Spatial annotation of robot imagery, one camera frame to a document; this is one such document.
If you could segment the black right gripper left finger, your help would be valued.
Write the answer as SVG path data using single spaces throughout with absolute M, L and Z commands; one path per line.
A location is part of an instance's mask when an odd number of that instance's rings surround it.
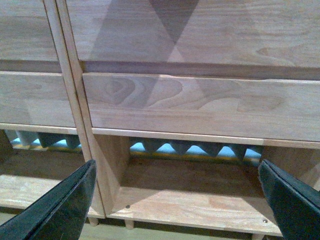
M 2 240 L 77 240 L 92 204 L 97 177 L 91 159 L 23 212 L 0 226 Z

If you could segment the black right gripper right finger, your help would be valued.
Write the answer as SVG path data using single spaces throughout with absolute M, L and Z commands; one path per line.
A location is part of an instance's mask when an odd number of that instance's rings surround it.
M 320 238 L 320 192 L 264 159 L 259 180 L 274 219 L 286 240 Z

